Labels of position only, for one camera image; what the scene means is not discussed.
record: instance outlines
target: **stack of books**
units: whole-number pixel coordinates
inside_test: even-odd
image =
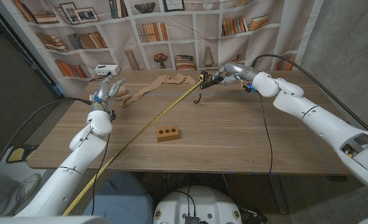
[[[57,16],[50,11],[45,11],[42,14],[33,15],[31,11],[28,9],[28,7],[21,3],[19,0],[14,0],[14,3],[18,7],[19,10],[24,14],[25,18],[29,22],[34,22],[37,24],[53,24],[53,23],[59,23]]]
[[[111,9],[111,17],[113,19],[128,16],[123,0],[109,0],[109,8]]]
[[[57,50],[59,52],[67,52],[68,46],[62,42],[56,35],[47,35],[43,33],[37,34],[47,49]]]
[[[292,57],[288,57],[287,59],[289,59],[291,62],[294,62],[295,59]],[[291,71],[292,70],[293,65],[285,60],[281,60],[278,62],[277,65],[277,70],[281,70],[281,71]]]
[[[166,23],[136,25],[141,43],[169,40]]]
[[[247,24],[242,16],[233,19],[223,19],[224,36],[247,32]]]
[[[252,19],[252,23],[247,27],[249,31],[257,30],[269,23],[270,14]]]
[[[80,67],[80,65],[70,65],[60,60],[55,60],[55,63],[57,64],[63,76],[65,77],[87,78],[85,72]]]
[[[75,50],[107,48],[99,32],[92,32],[90,34],[70,34],[68,38]]]
[[[177,70],[195,70],[194,57],[189,55],[176,56]]]

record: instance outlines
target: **bookshelf backdrop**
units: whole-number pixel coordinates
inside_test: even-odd
[[[118,64],[123,70],[204,70],[232,60],[249,66],[260,54],[300,63],[323,0],[2,2],[66,95],[78,96],[96,76],[98,64]],[[166,68],[154,62],[157,53],[168,56]],[[132,67],[129,55],[138,66]],[[262,58],[257,68],[292,69],[274,58]]]

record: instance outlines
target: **gray wall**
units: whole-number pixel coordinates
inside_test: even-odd
[[[301,66],[368,125],[368,0],[325,0]]]

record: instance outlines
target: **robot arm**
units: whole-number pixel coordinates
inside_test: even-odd
[[[242,80],[246,83],[245,87],[257,90],[264,97],[276,95],[273,103],[276,108],[305,123],[333,148],[352,174],[368,186],[368,131],[351,126],[303,97],[304,91],[301,87],[284,79],[274,79],[265,72],[256,74],[254,70],[243,65],[230,63],[220,68],[214,80],[220,77],[224,70],[227,75],[223,79],[220,78],[219,84]]]
[[[98,90],[90,96],[93,107],[84,127],[71,141],[73,151],[56,169],[39,190],[34,199],[15,217],[57,216],[63,213],[82,175],[106,147],[103,140],[112,131],[112,120],[116,115],[109,111],[110,98],[116,96],[125,79],[119,80],[109,89],[113,75],[101,82]]]

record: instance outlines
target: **table top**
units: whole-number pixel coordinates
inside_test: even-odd
[[[134,94],[155,78],[177,73],[198,80],[200,71],[121,71],[112,82],[126,78],[124,86]],[[341,116],[324,93],[301,72],[269,72],[301,86],[305,97]],[[81,94],[88,96],[101,81],[91,82]],[[115,101],[111,107],[117,114],[106,153],[107,161],[130,141],[149,121],[154,119],[191,84],[162,84],[126,108]],[[110,170],[161,172],[216,172],[265,174],[269,172],[271,150],[262,117],[262,103],[256,93],[246,93],[239,82],[228,86],[199,87],[135,139],[109,165]],[[272,144],[272,173],[276,174],[337,174],[349,171],[334,151],[299,119],[276,109],[273,98],[263,98],[264,114]],[[58,167],[71,153],[69,143],[86,126],[90,107],[74,102],[28,161],[38,169]],[[180,139],[158,142],[156,129],[177,125]],[[102,155],[90,165],[98,169]]]

